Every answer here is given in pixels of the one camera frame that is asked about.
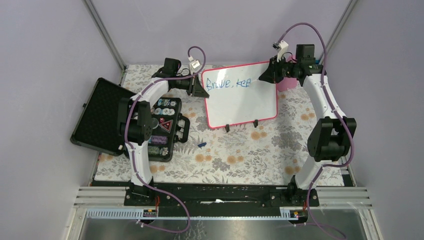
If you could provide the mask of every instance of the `cable connector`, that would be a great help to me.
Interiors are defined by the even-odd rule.
[[[190,63],[188,66],[190,67],[190,73],[193,74],[195,70],[201,66],[200,61],[197,59],[194,59],[192,56],[188,56],[188,60]]]
[[[277,62],[283,59],[283,55],[287,52],[289,49],[289,44],[285,41],[281,41],[279,43],[274,43],[272,45],[277,51]]]

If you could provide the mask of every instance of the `wall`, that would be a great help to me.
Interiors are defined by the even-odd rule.
[[[96,159],[69,138],[120,70],[81,0],[2,0],[0,32],[0,239],[58,240]]]
[[[329,81],[357,120],[352,166],[384,239],[424,239],[424,1],[382,3],[359,1],[329,55]]]
[[[208,64],[267,61],[276,54],[272,44],[298,22],[313,23],[327,42],[348,2],[93,0],[126,64],[163,64],[165,57],[188,62],[186,52],[193,45],[204,49]],[[289,50],[316,43],[321,54],[319,39],[307,28],[297,27],[287,35]],[[197,52],[193,55],[200,58]]]

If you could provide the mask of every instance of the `floral tablecloth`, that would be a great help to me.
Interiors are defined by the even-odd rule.
[[[130,65],[123,86],[140,92],[160,65]],[[222,67],[206,65],[205,69]],[[286,185],[308,157],[306,139],[315,126],[311,100],[299,85],[278,93],[278,116],[252,123],[209,129],[203,98],[172,89],[164,97],[181,98],[181,112],[190,119],[189,138],[176,143],[172,160],[150,162],[155,182]],[[206,143],[199,148],[198,144]],[[94,180],[128,181],[131,164],[124,155],[102,153]],[[327,168],[321,186],[343,186],[338,168]]]

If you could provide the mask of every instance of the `pink container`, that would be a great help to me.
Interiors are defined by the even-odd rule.
[[[277,83],[277,89],[279,92],[283,92],[289,89],[294,89],[298,85],[298,80],[292,77],[285,77],[282,81]]]

